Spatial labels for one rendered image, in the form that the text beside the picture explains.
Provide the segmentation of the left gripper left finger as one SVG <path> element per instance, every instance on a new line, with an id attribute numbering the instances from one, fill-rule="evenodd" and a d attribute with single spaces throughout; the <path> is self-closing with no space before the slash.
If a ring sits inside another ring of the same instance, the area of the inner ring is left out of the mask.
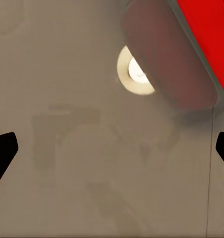
<path id="1" fill-rule="evenodd" d="M 0 135 L 0 179 L 9 167 L 17 151 L 18 143 L 14 132 Z"/>

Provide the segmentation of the radio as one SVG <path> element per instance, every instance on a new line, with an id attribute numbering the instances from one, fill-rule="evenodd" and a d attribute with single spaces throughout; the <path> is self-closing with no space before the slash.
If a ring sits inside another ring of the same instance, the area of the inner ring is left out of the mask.
<path id="1" fill-rule="evenodd" d="M 224 0 L 177 0 L 224 89 Z"/>

